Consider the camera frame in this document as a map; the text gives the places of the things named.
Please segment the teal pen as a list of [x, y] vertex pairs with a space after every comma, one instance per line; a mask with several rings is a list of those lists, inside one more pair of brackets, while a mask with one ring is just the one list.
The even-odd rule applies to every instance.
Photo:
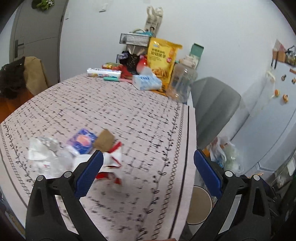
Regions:
[[116, 77], [104, 77], [103, 80], [105, 80], [105, 81], [113, 81], [113, 82], [120, 82], [120, 78], [116, 78]]

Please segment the white paper bag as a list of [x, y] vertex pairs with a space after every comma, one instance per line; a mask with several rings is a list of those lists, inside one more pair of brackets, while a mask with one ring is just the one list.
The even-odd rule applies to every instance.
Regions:
[[144, 31], [151, 33], [152, 37], [156, 37], [162, 23], [163, 15], [163, 8], [154, 8], [152, 6], [148, 6]]

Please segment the blue white tissue pack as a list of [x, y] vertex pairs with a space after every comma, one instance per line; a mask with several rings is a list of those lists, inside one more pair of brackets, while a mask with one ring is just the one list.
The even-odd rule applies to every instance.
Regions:
[[136, 89], [142, 91], [160, 90], [162, 88], [162, 81], [156, 77], [149, 67], [144, 67], [139, 75], [133, 75], [132, 84]]

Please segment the pink patterned tablecloth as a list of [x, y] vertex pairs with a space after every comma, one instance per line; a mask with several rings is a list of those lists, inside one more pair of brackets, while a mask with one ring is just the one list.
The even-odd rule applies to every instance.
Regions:
[[48, 88], [1, 123], [1, 188], [20, 223], [37, 177], [30, 139], [65, 147], [81, 129], [109, 130], [122, 143], [122, 185], [97, 180], [80, 200], [101, 233], [108, 240], [178, 239], [196, 173], [194, 109], [85, 74]]

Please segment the white refrigerator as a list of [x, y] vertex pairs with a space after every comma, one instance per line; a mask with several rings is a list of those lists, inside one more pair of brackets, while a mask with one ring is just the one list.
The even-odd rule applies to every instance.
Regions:
[[255, 108], [232, 140], [245, 173], [274, 172], [295, 150], [295, 74], [278, 63], [273, 75], [279, 96]]

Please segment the metal mesh basket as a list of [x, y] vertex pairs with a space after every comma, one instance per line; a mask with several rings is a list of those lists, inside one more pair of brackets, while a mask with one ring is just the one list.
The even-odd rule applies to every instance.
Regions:
[[150, 38], [151, 37], [148, 35], [122, 33], [120, 36], [119, 44], [148, 47]]

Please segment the brown paper bag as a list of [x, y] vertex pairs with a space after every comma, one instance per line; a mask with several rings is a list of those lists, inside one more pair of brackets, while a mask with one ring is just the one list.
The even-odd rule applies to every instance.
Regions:
[[33, 96], [52, 86], [47, 78], [45, 66], [40, 59], [33, 56], [25, 57], [24, 68], [23, 77], [26, 88]]

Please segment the large clear plastic jar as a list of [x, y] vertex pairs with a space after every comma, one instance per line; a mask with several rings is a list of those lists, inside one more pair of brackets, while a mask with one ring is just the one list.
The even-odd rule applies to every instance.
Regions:
[[187, 102], [191, 86], [198, 76], [195, 66], [195, 59], [188, 55], [175, 64], [170, 83], [166, 89], [168, 98], [179, 103]]

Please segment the red green box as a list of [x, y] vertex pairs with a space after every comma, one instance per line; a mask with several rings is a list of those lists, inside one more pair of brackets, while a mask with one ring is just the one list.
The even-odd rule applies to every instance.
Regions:
[[109, 69], [113, 71], [121, 71], [123, 68], [122, 64], [108, 62], [102, 65], [102, 69]]

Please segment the round trash bin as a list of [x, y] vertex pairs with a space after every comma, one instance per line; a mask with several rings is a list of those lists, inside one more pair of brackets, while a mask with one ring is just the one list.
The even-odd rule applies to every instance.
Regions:
[[210, 194], [200, 186], [194, 186], [187, 223], [189, 225], [199, 225], [203, 223], [212, 210], [212, 199]]

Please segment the black pen holder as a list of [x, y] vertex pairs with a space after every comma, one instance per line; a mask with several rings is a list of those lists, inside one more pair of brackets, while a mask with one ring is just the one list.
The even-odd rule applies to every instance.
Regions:
[[117, 61], [126, 66], [128, 72], [132, 74], [137, 74], [139, 59], [140, 57], [137, 54], [130, 54], [128, 51], [123, 51], [117, 56]]

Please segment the grey chair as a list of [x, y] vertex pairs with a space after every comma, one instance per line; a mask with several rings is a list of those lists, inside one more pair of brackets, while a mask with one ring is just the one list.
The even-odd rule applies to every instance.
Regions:
[[204, 149], [233, 117], [241, 102], [241, 95], [229, 85], [206, 77], [191, 87], [195, 108], [197, 146]]

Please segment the red round object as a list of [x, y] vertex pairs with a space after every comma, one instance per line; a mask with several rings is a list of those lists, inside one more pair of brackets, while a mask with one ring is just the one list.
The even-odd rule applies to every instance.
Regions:
[[140, 74], [145, 66], [147, 66], [147, 57], [143, 55], [143, 56], [140, 56], [140, 59], [137, 64], [137, 67], [136, 67], [137, 73]]

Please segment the green hanging item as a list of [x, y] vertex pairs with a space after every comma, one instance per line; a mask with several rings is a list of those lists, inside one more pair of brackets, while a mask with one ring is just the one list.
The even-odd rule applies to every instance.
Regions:
[[54, 5], [54, 0], [32, 0], [32, 9], [39, 9], [41, 11], [46, 11]]

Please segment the brown cardboard piece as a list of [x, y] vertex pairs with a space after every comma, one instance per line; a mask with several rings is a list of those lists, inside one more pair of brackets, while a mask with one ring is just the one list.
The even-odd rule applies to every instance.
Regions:
[[112, 147], [115, 136], [107, 129], [104, 129], [93, 143], [93, 148], [101, 152], [108, 152]]

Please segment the grey door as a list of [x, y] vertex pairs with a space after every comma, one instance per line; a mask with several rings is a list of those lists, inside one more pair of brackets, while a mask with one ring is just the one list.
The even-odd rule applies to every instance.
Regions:
[[60, 38], [68, 2], [54, 1], [48, 10], [32, 8], [32, 1], [23, 1], [16, 10], [10, 39], [9, 61], [36, 57], [45, 66], [52, 85], [60, 82]]

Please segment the red white paper wrapper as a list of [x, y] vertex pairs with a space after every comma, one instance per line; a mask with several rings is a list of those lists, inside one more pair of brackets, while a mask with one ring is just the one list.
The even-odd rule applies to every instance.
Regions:
[[108, 152], [103, 153], [103, 166], [96, 180], [110, 180], [112, 184], [122, 186], [122, 142], [117, 142]]

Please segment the blue pink tissue packet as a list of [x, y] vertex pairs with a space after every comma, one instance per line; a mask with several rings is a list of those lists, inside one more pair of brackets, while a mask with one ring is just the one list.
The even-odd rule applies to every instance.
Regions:
[[83, 128], [66, 143], [66, 149], [74, 156], [89, 154], [97, 135]]

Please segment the clear plastic wrap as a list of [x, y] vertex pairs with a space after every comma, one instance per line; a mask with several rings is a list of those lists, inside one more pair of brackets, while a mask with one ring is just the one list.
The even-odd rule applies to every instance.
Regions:
[[28, 160], [37, 175], [60, 177], [73, 169], [73, 155], [53, 138], [30, 138]]

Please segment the white plastic wrap roll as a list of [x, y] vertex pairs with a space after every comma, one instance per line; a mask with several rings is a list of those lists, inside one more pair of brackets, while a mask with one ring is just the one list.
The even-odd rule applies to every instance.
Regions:
[[110, 70], [110, 69], [100, 69], [100, 68], [88, 68], [87, 69], [87, 76], [89, 77], [113, 77], [113, 78], [120, 78], [121, 71], [119, 70]]

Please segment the yellow snack bag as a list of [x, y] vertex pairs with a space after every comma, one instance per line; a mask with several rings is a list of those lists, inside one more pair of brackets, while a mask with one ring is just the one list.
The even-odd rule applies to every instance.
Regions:
[[162, 89], [166, 89], [179, 50], [183, 48], [164, 39], [151, 37], [147, 51], [147, 63], [152, 73], [162, 81]]

